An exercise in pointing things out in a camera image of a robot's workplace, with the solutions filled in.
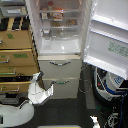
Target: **cabinet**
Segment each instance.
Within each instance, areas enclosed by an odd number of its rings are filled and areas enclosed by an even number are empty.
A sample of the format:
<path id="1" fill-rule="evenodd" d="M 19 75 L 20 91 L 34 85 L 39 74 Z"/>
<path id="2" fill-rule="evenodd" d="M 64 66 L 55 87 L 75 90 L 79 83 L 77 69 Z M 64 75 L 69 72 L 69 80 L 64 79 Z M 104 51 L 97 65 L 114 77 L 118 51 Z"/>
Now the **cabinet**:
<path id="1" fill-rule="evenodd" d="M 21 30 L 22 21 L 19 30 L 12 31 L 14 18 L 10 18 L 7 30 L 0 31 L 0 93 L 27 93 L 30 76 L 39 72 L 30 29 Z"/>

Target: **refrigerator drawer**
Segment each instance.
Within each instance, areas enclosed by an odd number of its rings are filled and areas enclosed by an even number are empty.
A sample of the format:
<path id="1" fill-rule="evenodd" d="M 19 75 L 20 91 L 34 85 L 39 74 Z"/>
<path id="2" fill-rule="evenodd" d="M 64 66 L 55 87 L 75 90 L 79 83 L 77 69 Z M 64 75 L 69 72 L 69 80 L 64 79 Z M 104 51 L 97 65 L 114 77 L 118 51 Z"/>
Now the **refrigerator drawer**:
<path id="1" fill-rule="evenodd" d="M 50 87 L 52 81 L 56 81 L 56 83 L 51 99 L 77 98 L 79 79 L 43 80 L 46 90 Z"/>
<path id="2" fill-rule="evenodd" d="M 28 31 L 2 31 L 0 42 L 0 49 L 31 48 Z"/>
<path id="3" fill-rule="evenodd" d="M 30 81 L 27 82 L 0 82 L 0 93 L 27 93 Z"/>
<path id="4" fill-rule="evenodd" d="M 0 77 L 32 76 L 38 73 L 37 66 L 0 67 Z"/>
<path id="5" fill-rule="evenodd" d="M 31 49 L 0 50 L 0 67 L 28 65 L 35 65 L 35 60 Z"/>
<path id="6" fill-rule="evenodd" d="M 0 7 L 4 17 L 24 17 L 27 15 L 25 6 Z"/>
<path id="7" fill-rule="evenodd" d="M 39 60 L 43 78 L 79 78 L 81 60 Z"/>

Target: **floor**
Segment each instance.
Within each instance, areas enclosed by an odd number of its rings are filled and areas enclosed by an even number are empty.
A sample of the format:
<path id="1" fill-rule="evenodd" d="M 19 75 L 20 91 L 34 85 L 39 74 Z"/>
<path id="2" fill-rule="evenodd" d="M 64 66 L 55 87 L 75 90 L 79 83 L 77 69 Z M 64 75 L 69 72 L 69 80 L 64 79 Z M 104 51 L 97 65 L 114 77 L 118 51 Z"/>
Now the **floor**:
<path id="1" fill-rule="evenodd" d="M 89 74 L 91 74 L 89 72 L 86 74 L 88 79 L 90 78 Z M 82 72 L 79 87 L 83 91 L 86 90 L 84 78 L 85 75 Z M 106 119 L 103 118 L 101 110 L 92 109 L 93 103 L 90 104 L 89 108 L 87 104 L 90 102 L 86 98 L 86 94 L 79 90 L 77 99 L 49 100 L 43 106 L 35 106 L 35 114 L 31 121 L 15 128 L 37 128 L 48 125 L 79 125 L 81 128 L 93 128 L 90 116 L 97 116 L 99 124 L 103 128 Z"/>

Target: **refrigerator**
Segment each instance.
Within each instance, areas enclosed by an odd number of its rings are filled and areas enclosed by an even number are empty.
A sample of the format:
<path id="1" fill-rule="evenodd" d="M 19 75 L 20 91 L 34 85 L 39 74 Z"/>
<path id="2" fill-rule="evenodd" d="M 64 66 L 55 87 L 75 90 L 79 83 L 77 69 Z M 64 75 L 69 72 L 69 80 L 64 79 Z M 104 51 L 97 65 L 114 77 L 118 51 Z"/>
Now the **refrigerator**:
<path id="1" fill-rule="evenodd" d="M 128 0 L 26 0 L 44 87 L 76 98 L 82 62 L 128 79 Z"/>

